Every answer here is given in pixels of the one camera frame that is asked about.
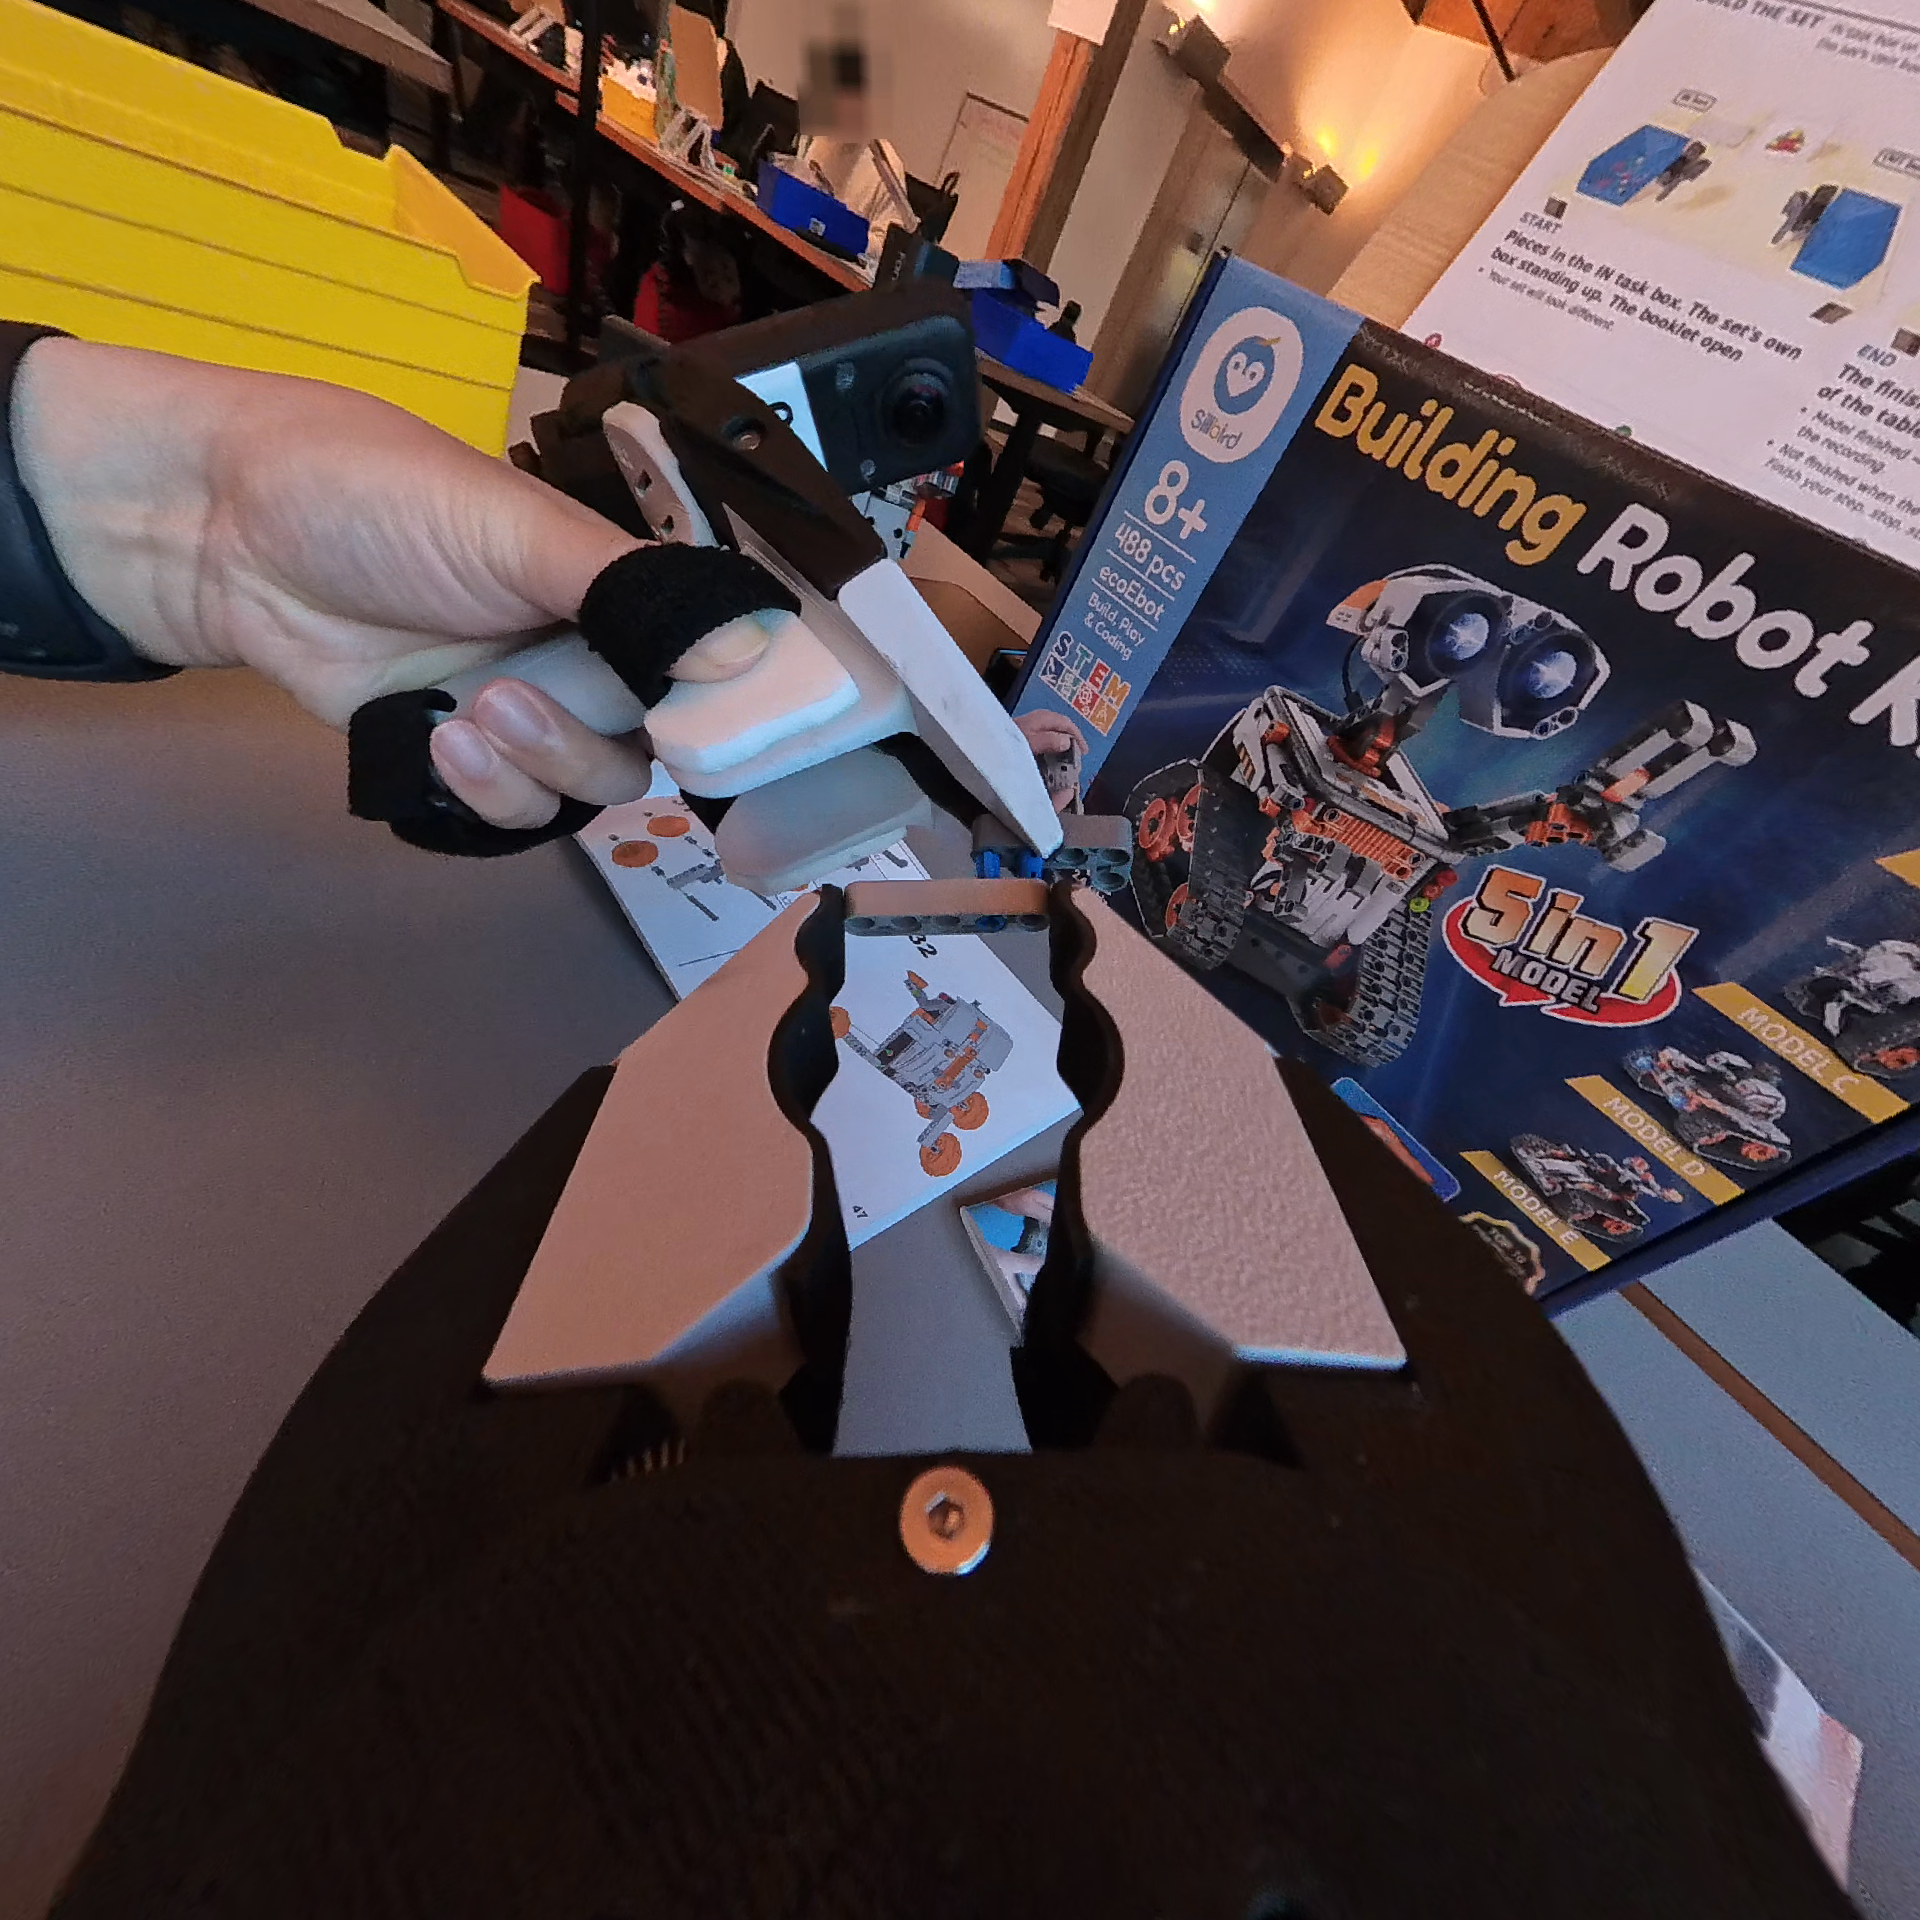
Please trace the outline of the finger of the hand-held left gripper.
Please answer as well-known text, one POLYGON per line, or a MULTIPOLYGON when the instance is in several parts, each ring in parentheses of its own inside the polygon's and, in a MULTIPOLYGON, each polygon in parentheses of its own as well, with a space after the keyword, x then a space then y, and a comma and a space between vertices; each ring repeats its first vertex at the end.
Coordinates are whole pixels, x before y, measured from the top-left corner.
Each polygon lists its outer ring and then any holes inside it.
POLYGON ((918 737, 886 737, 759 783, 731 802, 713 850, 731 884, 803 888, 932 822, 916 780, 918 737))
POLYGON ((893 559, 864 567, 836 606, 893 670, 947 770, 1036 853, 1055 853, 1064 833, 1032 748, 903 569, 893 559))

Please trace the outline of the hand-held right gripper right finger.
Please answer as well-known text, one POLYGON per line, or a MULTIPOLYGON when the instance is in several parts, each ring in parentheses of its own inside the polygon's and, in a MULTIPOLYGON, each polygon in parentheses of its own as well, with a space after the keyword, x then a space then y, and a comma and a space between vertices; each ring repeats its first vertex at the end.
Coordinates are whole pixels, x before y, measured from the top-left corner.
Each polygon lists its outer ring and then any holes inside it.
POLYGON ((1406 1361, 1268 1045, 1102 896, 1049 893, 1062 997, 1062 1142, 1019 1342, 1036 1449, 1094 1440, 1118 1392, 1164 1376, 1225 1449, 1287 1449, 1261 1376, 1406 1361))

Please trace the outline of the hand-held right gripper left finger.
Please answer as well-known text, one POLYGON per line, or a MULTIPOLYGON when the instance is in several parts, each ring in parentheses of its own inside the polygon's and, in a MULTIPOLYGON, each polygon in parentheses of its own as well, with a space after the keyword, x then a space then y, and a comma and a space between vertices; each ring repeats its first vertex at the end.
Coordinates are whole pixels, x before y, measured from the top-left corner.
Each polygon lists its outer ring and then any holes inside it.
POLYGON ((844 921, 836 886, 805 893, 622 1050, 488 1384, 637 1381, 689 1426, 751 1381, 832 1449, 851 1257, 811 1116, 836 1072, 844 921))

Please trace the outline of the short grey toy beam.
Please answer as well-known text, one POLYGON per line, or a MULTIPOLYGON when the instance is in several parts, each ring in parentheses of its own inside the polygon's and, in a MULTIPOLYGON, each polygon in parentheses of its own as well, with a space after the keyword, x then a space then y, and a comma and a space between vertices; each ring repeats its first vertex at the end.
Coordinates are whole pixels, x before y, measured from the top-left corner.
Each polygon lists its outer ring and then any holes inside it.
POLYGON ((1044 879, 857 879, 846 886, 846 933, 855 937, 932 940, 1046 922, 1044 879))

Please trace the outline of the grey holed beam with blue pin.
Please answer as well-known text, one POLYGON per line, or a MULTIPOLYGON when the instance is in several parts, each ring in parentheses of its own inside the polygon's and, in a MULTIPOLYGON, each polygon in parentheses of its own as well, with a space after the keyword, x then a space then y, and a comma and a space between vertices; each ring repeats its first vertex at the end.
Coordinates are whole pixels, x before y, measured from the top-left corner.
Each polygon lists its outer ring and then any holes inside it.
POLYGON ((1060 815, 1062 844, 1049 854, 1036 853, 1015 828, 983 812, 973 821, 975 876, 1007 879, 1077 879, 1103 896, 1124 886, 1133 871, 1136 829, 1123 815, 1067 812, 1060 815))

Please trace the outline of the grey desk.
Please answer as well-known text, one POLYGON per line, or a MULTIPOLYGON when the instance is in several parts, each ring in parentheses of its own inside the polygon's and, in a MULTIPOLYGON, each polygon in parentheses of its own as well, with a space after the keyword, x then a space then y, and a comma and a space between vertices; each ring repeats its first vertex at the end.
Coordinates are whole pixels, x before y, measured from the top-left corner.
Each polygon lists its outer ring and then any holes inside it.
POLYGON ((371 1294, 671 1004, 575 847, 356 822, 247 671, 5 678, 5 1914, 40 1914, 233 1502, 371 1294))

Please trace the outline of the person's left hand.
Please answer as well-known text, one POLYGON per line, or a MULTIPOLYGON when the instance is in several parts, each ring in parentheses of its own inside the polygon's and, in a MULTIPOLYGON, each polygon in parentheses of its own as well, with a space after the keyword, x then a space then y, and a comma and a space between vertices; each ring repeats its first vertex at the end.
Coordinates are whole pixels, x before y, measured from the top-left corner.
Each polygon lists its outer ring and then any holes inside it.
POLYGON ((65 576, 143 657, 249 666, 334 727, 571 622, 637 546, 384 399, 65 335, 21 361, 14 448, 65 576))

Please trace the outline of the blue plastic bin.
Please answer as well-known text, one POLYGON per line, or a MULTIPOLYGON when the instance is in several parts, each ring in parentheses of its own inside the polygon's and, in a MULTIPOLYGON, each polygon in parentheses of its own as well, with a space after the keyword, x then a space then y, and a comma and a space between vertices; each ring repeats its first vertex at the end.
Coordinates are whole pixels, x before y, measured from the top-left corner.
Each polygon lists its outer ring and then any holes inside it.
POLYGON ((855 258, 871 246, 873 229, 869 218, 809 175, 784 165, 784 156, 759 161, 753 191, 759 210, 771 222, 805 234, 817 248, 855 258))
POLYGON ((975 258, 961 260, 951 284, 971 300, 981 352, 1062 393, 1084 383, 1092 352, 1040 319, 1043 305, 1060 304, 1057 284, 1043 269, 1021 258, 975 258))

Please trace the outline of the black office chair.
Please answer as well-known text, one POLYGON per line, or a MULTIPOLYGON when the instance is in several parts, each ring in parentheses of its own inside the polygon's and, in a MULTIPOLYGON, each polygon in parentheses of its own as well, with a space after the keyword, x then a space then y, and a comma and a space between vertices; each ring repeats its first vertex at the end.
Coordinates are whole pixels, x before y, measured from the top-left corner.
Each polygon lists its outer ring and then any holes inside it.
POLYGON ((1037 492, 1027 532, 1011 521, 996 532, 990 552, 1007 559, 1037 559, 1044 584, 1062 577, 1071 537, 1087 526, 1113 469, 1073 438, 1040 436, 1027 458, 1024 479, 1037 492))

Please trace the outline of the open white instruction booklet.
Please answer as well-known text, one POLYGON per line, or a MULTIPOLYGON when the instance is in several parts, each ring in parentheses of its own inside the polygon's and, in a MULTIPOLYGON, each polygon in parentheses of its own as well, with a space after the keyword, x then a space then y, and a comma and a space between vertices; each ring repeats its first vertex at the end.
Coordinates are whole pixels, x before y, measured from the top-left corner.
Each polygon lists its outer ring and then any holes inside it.
MULTIPOLYGON (((676 997, 796 897, 731 884, 708 829, 661 783, 575 841, 676 997)), ((852 1246, 1071 1112, 1055 1015, 973 934, 847 937, 832 1032, 839 1070, 813 1119, 852 1246)))

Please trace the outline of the blue instruction booklet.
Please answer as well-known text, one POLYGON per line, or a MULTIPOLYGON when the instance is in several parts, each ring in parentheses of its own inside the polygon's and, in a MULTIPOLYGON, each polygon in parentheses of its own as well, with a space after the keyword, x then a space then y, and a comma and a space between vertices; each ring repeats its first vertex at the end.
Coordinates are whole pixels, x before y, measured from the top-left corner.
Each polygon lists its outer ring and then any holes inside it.
POLYGON ((1043 1180, 958 1208, 1016 1337, 1024 1329, 1028 1294, 1046 1260, 1053 1192, 1055 1182, 1043 1180))

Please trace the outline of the long wooden work table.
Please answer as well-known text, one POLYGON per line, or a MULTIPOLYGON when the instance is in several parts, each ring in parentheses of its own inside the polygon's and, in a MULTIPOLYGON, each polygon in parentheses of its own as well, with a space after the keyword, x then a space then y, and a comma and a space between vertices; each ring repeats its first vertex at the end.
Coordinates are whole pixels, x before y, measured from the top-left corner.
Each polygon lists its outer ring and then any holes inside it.
MULTIPOLYGON (((585 342, 592 304, 588 300, 588 246, 592 239, 592 186, 613 161, 627 170, 640 169, 683 201, 707 208, 710 214, 731 222, 733 229, 751 230, 768 248, 796 262, 800 287, 821 297, 825 287, 836 294, 864 294, 873 276, 857 258, 841 258, 813 244, 811 233, 780 226, 768 210, 708 166, 688 166, 653 137, 630 128, 606 112, 608 81, 603 42, 597 31, 597 4, 583 4, 583 68, 569 72, 564 64, 541 60, 533 42, 517 38, 511 26, 488 10, 465 1, 435 4, 435 48, 448 52, 453 34, 465 29, 503 56, 517 71, 541 87, 541 100, 552 102, 571 120, 571 166, 567 173, 567 352, 579 353, 585 342)), ((1055 31, 1046 55, 1046 68, 1032 112, 1027 117, 1015 170, 1000 191, 993 244, 1021 252, 1040 229, 1044 193, 1057 185, 1067 197, 1073 186, 1064 181, 1064 157, 1071 117, 1092 96, 1092 74, 1102 42, 1055 31)))

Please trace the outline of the red plastic bin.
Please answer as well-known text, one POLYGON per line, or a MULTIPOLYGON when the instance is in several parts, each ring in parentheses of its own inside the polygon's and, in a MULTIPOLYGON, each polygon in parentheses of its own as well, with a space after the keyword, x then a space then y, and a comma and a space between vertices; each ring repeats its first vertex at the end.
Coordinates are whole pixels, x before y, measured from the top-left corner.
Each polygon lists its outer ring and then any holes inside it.
POLYGON ((496 233, 552 297, 569 292, 569 205, 544 186, 503 183, 496 233))

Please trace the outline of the robot kit box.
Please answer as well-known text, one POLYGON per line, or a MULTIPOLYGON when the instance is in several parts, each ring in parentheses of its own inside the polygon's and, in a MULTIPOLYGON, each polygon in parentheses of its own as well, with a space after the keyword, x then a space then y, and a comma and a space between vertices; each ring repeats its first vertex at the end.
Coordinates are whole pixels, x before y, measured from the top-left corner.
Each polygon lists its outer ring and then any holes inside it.
POLYGON ((1916 1148, 1916 573, 1259 266, 1027 660, 1132 914, 1527 1288, 1916 1148))

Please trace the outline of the wooden backboard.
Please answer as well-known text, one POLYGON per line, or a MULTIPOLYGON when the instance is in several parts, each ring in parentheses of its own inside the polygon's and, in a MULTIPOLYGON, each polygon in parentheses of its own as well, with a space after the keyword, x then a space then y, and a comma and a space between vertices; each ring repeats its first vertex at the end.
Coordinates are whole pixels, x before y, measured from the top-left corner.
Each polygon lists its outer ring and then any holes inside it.
POLYGON ((1430 157, 1327 300, 1403 328, 1608 56, 1601 45, 1501 84, 1430 157))

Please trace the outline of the grey table with wooden edge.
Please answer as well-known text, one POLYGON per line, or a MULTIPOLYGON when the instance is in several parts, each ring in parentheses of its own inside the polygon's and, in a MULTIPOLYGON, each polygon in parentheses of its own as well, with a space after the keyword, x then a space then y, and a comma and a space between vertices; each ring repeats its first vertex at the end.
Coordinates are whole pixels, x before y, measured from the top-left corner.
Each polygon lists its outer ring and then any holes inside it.
MULTIPOLYGON (((1776 1223, 1676 1260, 1647 1292, 1903 1524, 1918 1527, 1918 1346, 1776 1223)), ((1686 1548, 1862 1741, 1852 1874, 1918 1913, 1918 1572, 1679 1351, 1624 1288, 1555 1319, 1686 1548)))

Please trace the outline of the yellow plastic bin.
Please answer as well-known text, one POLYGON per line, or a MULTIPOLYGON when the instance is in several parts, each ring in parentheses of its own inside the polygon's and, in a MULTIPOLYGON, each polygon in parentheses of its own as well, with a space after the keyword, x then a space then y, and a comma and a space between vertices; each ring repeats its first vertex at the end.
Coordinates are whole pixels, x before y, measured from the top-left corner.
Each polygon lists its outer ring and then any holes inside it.
POLYGON ((406 151, 3 4, 3 318, 371 393, 484 453, 534 274, 406 151))

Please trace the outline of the robot sticker sheet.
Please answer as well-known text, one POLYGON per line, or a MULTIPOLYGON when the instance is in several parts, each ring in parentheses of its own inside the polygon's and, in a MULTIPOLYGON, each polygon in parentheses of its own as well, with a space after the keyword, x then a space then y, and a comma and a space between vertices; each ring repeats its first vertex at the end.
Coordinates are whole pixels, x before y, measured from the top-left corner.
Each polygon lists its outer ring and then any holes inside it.
POLYGON ((1703 1572, 1696 1572, 1696 1584, 1717 1623, 1767 1761, 1788 1786, 1836 1880, 1847 1886, 1862 1744, 1820 1708, 1773 1646, 1703 1572))

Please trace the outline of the black wrist band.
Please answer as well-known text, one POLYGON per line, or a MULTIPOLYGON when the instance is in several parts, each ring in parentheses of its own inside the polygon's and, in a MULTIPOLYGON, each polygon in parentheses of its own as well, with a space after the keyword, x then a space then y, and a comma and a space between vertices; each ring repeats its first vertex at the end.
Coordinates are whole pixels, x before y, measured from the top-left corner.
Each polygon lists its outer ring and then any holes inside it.
POLYGON ((177 666, 143 657, 70 583, 15 462, 15 372, 37 341, 59 335, 3 322, 3 670, 40 681, 166 681, 177 666))

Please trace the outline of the white instruction poster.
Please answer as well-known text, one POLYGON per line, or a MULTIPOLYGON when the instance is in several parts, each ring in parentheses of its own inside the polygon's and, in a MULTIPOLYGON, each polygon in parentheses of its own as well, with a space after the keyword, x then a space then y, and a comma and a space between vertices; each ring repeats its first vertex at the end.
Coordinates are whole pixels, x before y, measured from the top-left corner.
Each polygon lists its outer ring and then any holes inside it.
POLYGON ((1918 4, 1653 4, 1403 328, 1916 567, 1918 4))

